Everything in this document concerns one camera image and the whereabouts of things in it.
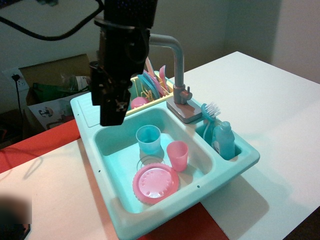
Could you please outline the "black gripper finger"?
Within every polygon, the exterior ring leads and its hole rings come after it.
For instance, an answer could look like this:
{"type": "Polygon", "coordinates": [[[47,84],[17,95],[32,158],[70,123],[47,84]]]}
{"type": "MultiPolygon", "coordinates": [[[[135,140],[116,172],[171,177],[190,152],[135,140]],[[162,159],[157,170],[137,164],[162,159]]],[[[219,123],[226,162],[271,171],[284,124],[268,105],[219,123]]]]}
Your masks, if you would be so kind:
{"type": "Polygon", "coordinates": [[[90,68],[90,89],[91,89],[91,100],[94,106],[100,106],[103,100],[102,90],[104,75],[98,67],[90,68]]]}
{"type": "Polygon", "coordinates": [[[100,102],[100,125],[103,127],[123,124],[129,108],[131,93],[127,88],[103,89],[100,102]]]}

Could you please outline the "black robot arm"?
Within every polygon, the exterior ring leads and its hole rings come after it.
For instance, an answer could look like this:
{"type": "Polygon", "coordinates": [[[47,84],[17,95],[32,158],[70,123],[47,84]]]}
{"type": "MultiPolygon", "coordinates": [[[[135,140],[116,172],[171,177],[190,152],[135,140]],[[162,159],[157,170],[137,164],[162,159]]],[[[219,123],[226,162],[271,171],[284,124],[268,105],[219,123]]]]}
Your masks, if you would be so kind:
{"type": "Polygon", "coordinates": [[[90,91],[100,107],[100,125],[121,125],[126,116],[131,77],[142,74],[149,54],[156,0],[106,0],[100,27],[97,61],[90,63],[90,91]]]}

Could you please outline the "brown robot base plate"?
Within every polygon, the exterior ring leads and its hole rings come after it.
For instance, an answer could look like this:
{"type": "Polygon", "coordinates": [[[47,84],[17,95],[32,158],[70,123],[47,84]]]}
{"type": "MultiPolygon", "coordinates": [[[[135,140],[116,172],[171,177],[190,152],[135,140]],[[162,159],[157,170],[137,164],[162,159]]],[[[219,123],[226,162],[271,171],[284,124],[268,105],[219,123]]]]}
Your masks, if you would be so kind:
{"type": "Polygon", "coordinates": [[[25,240],[31,231],[31,203],[13,195],[0,196],[0,239],[25,240]]]}

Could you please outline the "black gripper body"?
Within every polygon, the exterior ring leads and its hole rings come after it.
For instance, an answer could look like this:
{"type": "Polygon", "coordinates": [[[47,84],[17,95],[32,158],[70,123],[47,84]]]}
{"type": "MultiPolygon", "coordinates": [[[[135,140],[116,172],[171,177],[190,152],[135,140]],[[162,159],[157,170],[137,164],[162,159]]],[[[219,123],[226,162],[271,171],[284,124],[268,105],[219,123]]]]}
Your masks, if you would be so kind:
{"type": "Polygon", "coordinates": [[[139,23],[126,26],[98,23],[100,27],[97,63],[90,67],[103,73],[103,89],[130,89],[131,77],[141,74],[149,54],[150,28],[139,23]]]}

